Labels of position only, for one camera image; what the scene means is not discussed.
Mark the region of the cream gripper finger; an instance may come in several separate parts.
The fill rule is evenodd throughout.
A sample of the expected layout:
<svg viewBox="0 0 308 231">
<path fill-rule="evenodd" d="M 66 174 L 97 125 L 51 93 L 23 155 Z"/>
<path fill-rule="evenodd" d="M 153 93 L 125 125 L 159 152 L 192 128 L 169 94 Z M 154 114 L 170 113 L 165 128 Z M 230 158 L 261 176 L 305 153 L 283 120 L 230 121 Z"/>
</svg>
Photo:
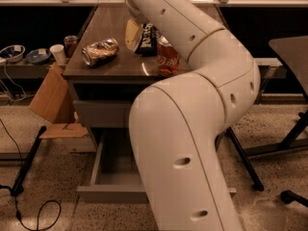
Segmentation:
<svg viewBox="0 0 308 231">
<path fill-rule="evenodd" d="M 125 29 L 125 45 L 126 47 L 135 52 L 141 41 L 143 29 L 134 19 L 129 19 Z"/>
</svg>

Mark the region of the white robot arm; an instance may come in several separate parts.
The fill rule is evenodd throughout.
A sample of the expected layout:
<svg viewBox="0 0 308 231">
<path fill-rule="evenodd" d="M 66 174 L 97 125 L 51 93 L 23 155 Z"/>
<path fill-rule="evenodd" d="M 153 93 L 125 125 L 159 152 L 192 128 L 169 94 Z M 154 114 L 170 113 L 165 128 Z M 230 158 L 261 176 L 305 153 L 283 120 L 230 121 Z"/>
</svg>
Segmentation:
<svg viewBox="0 0 308 231">
<path fill-rule="evenodd" d="M 133 152 L 158 228 L 243 231 L 215 140 L 253 105 L 258 65 L 229 30 L 186 0 L 127 2 L 191 68 L 143 90 L 130 111 Z"/>
</svg>

